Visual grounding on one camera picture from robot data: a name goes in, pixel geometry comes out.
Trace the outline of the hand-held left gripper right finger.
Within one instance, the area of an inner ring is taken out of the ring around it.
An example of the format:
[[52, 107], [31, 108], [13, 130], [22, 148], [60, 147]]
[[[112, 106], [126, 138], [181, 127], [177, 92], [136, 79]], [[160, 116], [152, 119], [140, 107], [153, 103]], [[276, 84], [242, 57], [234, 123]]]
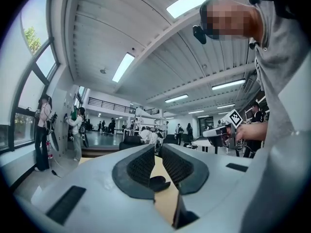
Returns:
[[245, 177], [250, 159], [188, 150], [165, 144], [162, 163], [179, 190], [182, 208], [198, 218], [165, 233], [238, 233], [246, 206], [234, 194]]

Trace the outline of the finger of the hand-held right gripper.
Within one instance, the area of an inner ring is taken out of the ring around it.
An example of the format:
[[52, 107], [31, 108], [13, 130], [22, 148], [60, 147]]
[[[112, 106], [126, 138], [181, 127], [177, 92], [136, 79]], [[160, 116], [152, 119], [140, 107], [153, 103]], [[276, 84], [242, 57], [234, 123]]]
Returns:
[[225, 134], [225, 127], [218, 127], [215, 129], [210, 129], [202, 133], [203, 137], [205, 138], [218, 137], [223, 134]]

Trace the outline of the person's right hand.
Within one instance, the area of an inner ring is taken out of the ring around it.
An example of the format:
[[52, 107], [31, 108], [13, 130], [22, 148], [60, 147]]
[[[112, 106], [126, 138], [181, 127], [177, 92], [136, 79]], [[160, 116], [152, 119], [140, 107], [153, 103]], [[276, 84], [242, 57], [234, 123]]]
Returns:
[[236, 131], [236, 141], [252, 140], [253, 139], [253, 126], [251, 124], [241, 124]]

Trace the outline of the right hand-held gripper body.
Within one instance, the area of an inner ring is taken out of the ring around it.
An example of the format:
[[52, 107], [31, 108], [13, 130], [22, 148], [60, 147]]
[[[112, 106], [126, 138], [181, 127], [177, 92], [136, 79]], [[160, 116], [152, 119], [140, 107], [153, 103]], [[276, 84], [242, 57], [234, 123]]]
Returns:
[[237, 128], [241, 125], [241, 123], [242, 117], [235, 109], [233, 109], [221, 119], [221, 125], [218, 126], [225, 127], [225, 134], [207, 139], [214, 147], [226, 147], [232, 150], [242, 150], [243, 143], [238, 143], [235, 139]]

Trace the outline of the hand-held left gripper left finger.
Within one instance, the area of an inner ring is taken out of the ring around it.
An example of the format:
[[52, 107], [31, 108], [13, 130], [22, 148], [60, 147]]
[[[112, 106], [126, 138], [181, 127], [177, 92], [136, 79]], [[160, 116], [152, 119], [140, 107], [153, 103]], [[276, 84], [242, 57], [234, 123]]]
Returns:
[[35, 202], [17, 202], [42, 233], [172, 233], [154, 192], [133, 180], [138, 171], [148, 180], [154, 165], [151, 145], [118, 151], [80, 164]]

